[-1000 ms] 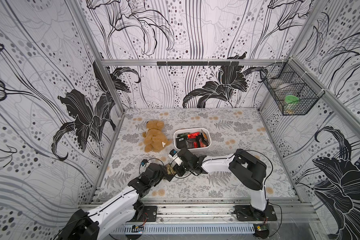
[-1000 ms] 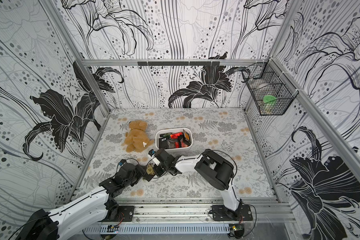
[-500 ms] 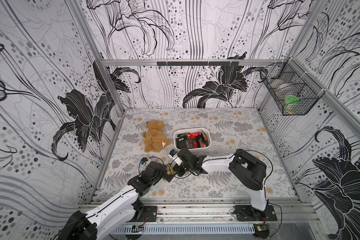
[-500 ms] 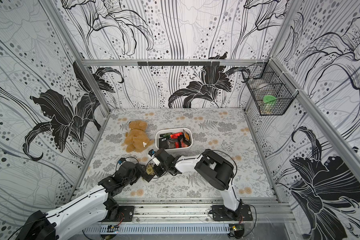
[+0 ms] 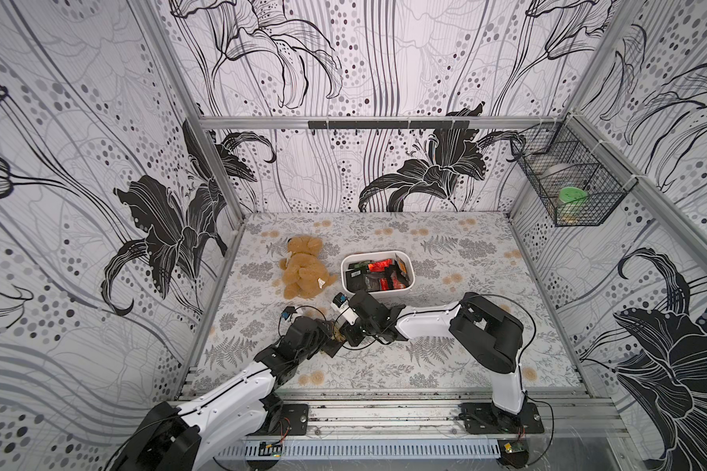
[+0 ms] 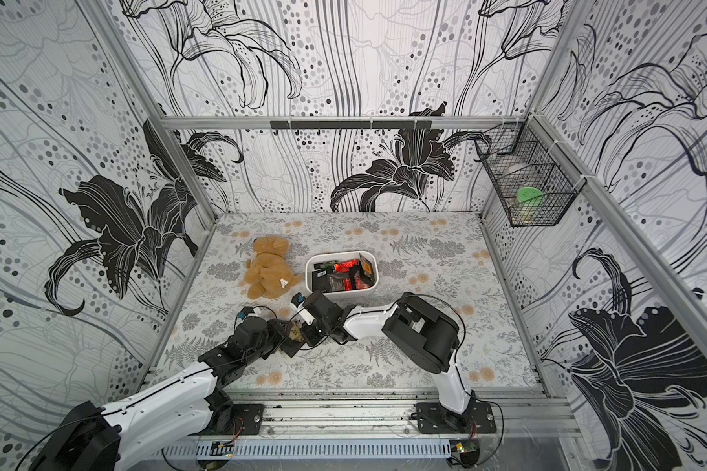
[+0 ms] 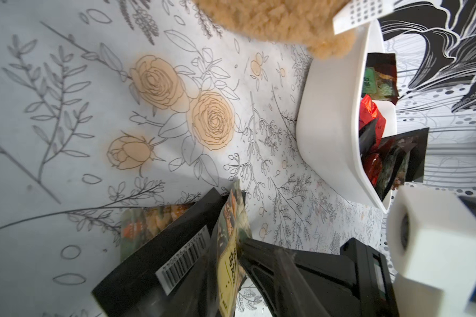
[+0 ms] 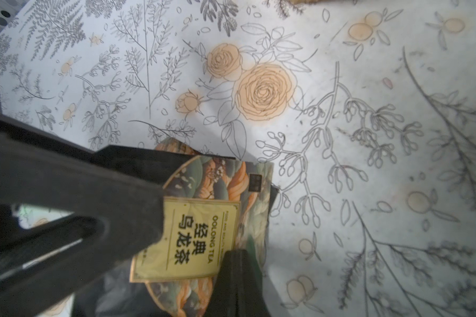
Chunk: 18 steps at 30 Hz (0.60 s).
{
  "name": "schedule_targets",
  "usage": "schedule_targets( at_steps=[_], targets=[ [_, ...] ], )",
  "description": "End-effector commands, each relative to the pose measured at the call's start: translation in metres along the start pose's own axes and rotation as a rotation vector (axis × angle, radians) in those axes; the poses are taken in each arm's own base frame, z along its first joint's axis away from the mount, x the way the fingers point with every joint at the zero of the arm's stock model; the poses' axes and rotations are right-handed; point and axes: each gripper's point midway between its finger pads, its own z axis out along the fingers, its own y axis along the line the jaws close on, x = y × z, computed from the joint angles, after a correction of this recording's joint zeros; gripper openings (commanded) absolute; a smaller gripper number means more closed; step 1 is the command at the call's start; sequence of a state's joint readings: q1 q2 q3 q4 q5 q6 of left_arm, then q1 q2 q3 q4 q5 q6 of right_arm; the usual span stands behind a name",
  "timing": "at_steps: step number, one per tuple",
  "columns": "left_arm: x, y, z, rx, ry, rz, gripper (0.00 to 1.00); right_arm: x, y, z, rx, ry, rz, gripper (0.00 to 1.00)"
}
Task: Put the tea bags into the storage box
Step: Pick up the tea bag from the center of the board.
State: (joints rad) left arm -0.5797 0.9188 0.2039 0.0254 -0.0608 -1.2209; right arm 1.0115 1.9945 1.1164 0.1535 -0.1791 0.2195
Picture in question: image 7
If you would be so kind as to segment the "black barcode tea bag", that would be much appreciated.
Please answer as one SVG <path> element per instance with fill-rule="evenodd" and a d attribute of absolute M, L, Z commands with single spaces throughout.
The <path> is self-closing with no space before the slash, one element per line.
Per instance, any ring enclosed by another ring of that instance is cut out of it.
<path fill-rule="evenodd" d="M 209 249 L 227 198 L 210 190 L 165 230 L 128 256 L 93 289 L 107 316 L 161 316 Z"/>

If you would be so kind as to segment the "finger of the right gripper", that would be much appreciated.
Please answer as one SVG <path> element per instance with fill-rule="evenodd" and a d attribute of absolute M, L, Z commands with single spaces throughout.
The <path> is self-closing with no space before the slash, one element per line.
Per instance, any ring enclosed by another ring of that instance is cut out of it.
<path fill-rule="evenodd" d="M 253 239 L 239 243 L 237 252 L 273 316 L 329 316 L 298 269 L 294 252 Z"/>

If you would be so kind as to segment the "yellow label tea bag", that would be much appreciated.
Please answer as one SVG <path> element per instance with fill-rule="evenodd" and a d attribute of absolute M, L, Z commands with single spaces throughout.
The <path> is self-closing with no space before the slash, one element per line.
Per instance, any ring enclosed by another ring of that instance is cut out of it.
<path fill-rule="evenodd" d="M 233 316 L 245 271 L 238 260 L 241 241 L 252 237 L 239 180 L 224 203 L 211 236 L 207 277 L 208 316 Z"/>
<path fill-rule="evenodd" d="M 132 208 L 120 218 L 120 261 L 123 262 L 184 215 L 194 203 Z"/>

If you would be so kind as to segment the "red foil tea bag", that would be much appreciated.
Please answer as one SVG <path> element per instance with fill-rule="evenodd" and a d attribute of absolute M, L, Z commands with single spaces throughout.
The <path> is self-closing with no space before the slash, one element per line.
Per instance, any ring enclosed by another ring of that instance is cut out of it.
<path fill-rule="evenodd" d="M 379 146 L 386 127 L 386 119 L 369 95 L 360 102 L 358 127 L 360 154 L 364 155 Z"/>

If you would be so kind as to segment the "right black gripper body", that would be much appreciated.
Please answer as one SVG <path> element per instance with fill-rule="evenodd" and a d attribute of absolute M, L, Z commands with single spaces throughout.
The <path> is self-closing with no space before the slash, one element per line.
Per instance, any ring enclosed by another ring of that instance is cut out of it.
<path fill-rule="evenodd" d="M 295 260 L 330 316 L 399 316 L 386 257 L 356 238 L 339 255 L 299 251 Z"/>

